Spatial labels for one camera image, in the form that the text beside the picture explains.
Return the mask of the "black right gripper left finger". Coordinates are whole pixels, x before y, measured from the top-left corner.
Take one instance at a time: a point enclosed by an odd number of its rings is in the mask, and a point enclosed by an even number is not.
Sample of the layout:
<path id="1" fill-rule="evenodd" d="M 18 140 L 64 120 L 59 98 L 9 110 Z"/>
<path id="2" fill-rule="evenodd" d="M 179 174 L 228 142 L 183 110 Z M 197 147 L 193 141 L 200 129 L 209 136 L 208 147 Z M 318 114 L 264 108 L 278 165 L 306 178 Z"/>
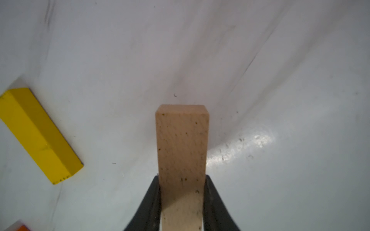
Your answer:
<path id="1" fill-rule="evenodd" d="M 138 210 L 124 231 L 158 231 L 161 222 L 159 176 L 153 178 Z"/>

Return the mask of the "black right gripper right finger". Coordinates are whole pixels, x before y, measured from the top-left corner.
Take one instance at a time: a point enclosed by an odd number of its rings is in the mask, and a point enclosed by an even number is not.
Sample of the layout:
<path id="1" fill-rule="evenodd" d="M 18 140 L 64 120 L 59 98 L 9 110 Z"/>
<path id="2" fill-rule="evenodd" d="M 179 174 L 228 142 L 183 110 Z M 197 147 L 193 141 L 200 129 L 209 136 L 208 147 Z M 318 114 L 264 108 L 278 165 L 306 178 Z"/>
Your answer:
<path id="1" fill-rule="evenodd" d="M 205 231 L 240 231 L 209 175 L 204 185 L 203 227 Z"/>

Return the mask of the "yellow block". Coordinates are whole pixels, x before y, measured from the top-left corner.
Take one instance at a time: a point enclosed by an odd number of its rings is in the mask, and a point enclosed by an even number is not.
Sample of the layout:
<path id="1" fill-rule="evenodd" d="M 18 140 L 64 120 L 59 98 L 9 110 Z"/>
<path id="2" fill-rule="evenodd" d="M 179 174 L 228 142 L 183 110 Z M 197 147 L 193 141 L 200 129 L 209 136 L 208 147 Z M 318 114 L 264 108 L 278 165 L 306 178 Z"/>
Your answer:
<path id="1" fill-rule="evenodd" d="M 1 96 L 1 119 L 52 184 L 83 168 L 30 89 L 10 89 Z"/>

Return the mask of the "natural wood block top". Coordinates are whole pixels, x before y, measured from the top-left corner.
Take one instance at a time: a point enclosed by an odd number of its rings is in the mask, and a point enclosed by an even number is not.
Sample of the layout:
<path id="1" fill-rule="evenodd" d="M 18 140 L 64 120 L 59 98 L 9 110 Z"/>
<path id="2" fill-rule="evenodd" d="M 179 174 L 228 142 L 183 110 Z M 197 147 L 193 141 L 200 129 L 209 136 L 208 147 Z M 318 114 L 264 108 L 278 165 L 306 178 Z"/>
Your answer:
<path id="1" fill-rule="evenodd" d="M 209 112 L 203 105 L 161 105 L 155 119 L 162 230 L 200 231 Z"/>

